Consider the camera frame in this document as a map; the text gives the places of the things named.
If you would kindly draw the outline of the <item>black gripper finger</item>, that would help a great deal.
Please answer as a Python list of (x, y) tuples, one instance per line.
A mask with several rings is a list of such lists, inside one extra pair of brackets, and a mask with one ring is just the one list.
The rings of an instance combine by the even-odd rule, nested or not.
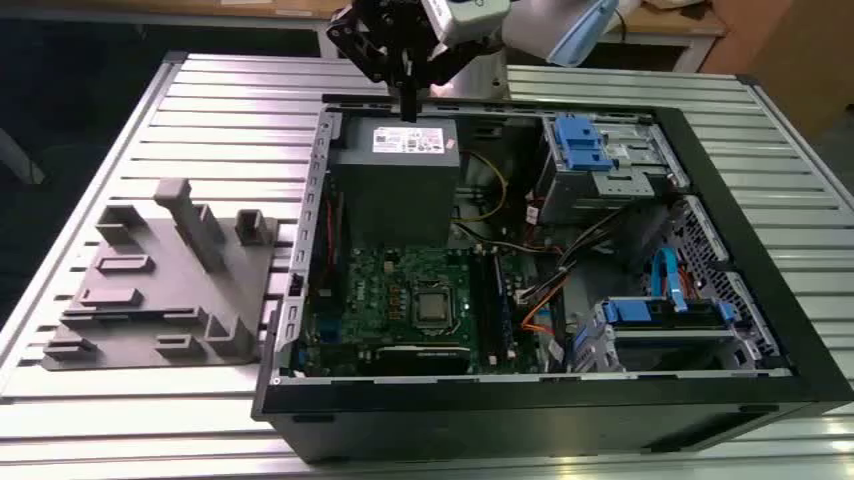
[(422, 91), (431, 85), (443, 85), (462, 69), (462, 49), (444, 48), (438, 54), (427, 50), (408, 50), (408, 121), (415, 122), (420, 113)]
[(395, 85), (391, 57), (372, 43), (368, 31), (359, 29), (359, 16), (354, 9), (339, 9), (330, 20), (326, 35), (338, 51), (352, 62), (359, 71), (374, 83), (386, 83), (399, 98), (400, 119), (410, 121), (410, 105), (406, 93)]

